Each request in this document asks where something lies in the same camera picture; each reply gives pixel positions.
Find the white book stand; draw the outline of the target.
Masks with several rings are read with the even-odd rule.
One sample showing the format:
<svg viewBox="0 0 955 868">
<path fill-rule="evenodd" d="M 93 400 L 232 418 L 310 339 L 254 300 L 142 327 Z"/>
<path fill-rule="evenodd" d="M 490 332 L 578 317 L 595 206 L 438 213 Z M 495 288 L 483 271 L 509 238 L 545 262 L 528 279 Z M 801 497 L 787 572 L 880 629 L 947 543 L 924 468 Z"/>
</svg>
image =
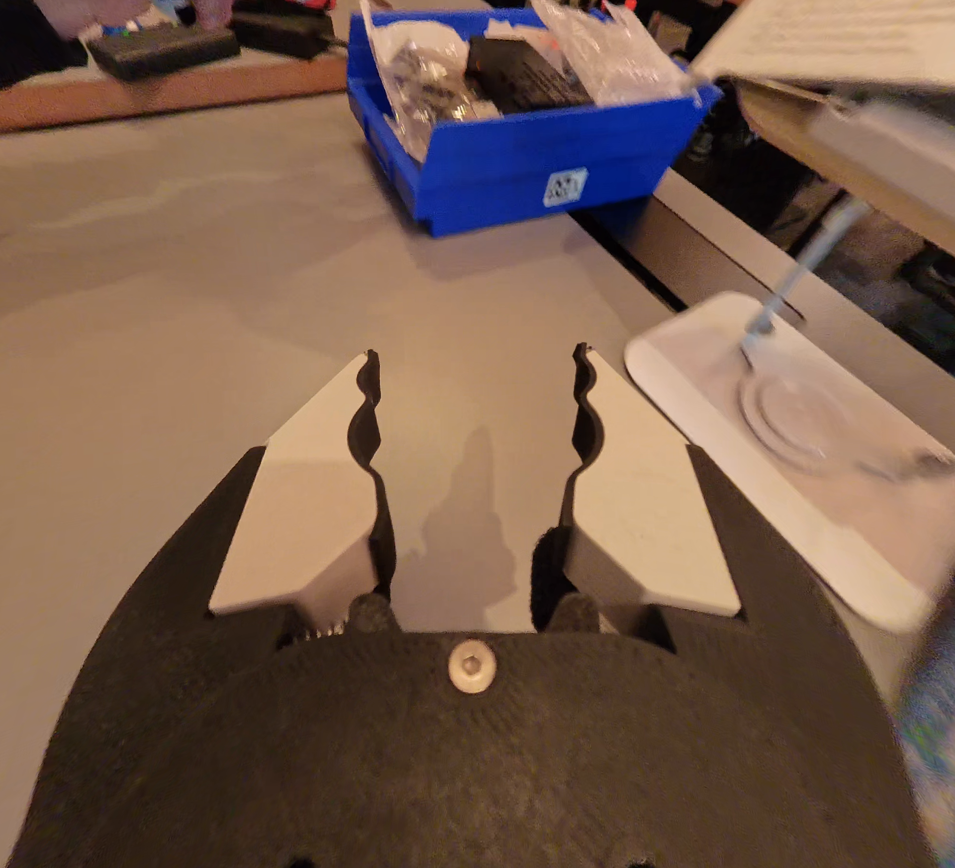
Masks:
<svg viewBox="0 0 955 868">
<path fill-rule="evenodd" d="M 761 303 L 725 292 L 625 351 L 630 377 L 866 623 L 922 627 L 953 564 L 953 453 L 782 317 L 875 209 L 953 245 L 953 129 L 912 96 L 742 82 L 761 137 L 848 195 Z"/>
</svg>

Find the black charger with red label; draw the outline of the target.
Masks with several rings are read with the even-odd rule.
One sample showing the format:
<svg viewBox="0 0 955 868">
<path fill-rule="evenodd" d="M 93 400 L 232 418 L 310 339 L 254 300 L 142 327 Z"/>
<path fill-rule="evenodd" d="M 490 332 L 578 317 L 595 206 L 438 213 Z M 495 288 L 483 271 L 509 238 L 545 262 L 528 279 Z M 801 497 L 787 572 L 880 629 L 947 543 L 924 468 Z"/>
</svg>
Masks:
<svg viewBox="0 0 955 868">
<path fill-rule="evenodd" d="M 243 49 L 310 61 L 343 47 L 331 10 L 337 0 L 234 0 L 229 23 Z"/>
</svg>

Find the wood-edged grey desk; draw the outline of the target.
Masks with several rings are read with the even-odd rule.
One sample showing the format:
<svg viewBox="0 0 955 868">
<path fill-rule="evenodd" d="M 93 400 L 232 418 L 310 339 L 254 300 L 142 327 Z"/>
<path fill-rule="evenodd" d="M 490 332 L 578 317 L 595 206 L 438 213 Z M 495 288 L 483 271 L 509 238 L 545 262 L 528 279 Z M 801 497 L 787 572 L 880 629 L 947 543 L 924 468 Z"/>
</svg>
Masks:
<svg viewBox="0 0 955 868">
<path fill-rule="evenodd" d="M 483 9 L 483 0 L 368 0 L 375 9 L 456 11 Z M 360 0 L 336 0 L 330 12 L 335 36 L 349 37 Z M 199 110 L 260 101 L 341 93 L 347 51 L 333 47 L 304 61 L 256 50 L 173 74 L 126 83 L 96 64 L 35 76 L 3 90 L 3 134 Z"/>
</svg>

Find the blue plastic bin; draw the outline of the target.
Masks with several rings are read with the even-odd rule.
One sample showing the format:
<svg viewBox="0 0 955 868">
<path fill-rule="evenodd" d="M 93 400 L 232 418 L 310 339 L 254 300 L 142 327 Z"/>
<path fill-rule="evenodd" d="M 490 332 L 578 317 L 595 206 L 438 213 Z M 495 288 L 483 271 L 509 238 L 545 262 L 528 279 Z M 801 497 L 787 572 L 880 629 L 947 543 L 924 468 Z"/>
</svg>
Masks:
<svg viewBox="0 0 955 868">
<path fill-rule="evenodd" d="M 442 123 L 419 164 L 387 120 L 360 12 L 351 17 L 347 86 L 373 160 L 435 238 L 653 195 L 722 97 L 707 83 L 655 103 Z"/>
</svg>

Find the black flat box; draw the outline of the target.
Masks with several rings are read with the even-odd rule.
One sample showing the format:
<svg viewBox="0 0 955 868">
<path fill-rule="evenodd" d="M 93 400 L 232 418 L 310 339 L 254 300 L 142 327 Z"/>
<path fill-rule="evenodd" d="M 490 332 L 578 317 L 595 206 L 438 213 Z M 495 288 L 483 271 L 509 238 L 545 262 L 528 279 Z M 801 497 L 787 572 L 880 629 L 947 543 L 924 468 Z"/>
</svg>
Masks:
<svg viewBox="0 0 955 868">
<path fill-rule="evenodd" d="M 103 73 L 133 83 L 236 57 L 241 45 L 228 28 L 161 24 L 90 39 L 87 50 Z"/>
</svg>

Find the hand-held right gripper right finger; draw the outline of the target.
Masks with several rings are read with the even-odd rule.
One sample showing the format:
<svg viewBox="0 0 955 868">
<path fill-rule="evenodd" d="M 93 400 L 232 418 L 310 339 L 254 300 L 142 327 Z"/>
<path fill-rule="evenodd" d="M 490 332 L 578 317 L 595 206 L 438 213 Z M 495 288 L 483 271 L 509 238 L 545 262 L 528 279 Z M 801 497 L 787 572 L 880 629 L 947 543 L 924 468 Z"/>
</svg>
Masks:
<svg viewBox="0 0 955 868">
<path fill-rule="evenodd" d="M 643 623 L 651 607 L 739 616 L 691 445 L 591 346 L 572 356 L 579 466 L 533 552 L 532 622 L 574 593 L 608 623 Z"/>
</svg>

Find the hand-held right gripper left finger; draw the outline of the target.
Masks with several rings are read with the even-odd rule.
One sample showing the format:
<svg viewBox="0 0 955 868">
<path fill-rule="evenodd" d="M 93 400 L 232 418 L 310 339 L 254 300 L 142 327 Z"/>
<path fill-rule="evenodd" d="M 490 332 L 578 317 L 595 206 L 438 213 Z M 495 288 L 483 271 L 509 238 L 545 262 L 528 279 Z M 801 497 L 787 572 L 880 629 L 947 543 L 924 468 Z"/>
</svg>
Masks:
<svg viewBox="0 0 955 868">
<path fill-rule="evenodd" d="M 216 616 L 271 605 L 346 619 L 352 600 L 390 598 L 396 546 L 384 480 L 380 360 L 359 353 L 274 432 L 209 599 Z"/>
</svg>

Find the bubble wrap bag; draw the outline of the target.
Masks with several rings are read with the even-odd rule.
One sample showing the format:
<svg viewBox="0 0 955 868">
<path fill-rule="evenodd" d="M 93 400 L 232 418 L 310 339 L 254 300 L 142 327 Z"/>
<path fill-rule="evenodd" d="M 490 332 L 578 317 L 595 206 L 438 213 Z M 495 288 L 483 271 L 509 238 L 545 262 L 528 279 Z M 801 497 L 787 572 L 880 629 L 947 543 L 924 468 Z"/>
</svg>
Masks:
<svg viewBox="0 0 955 868">
<path fill-rule="evenodd" d="M 622 107 L 690 98 L 699 87 L 658 46 L 635 13 L 611 4 L 596 16 L 553 0 L 530 0 L 595 105 Z"/>
</svg>

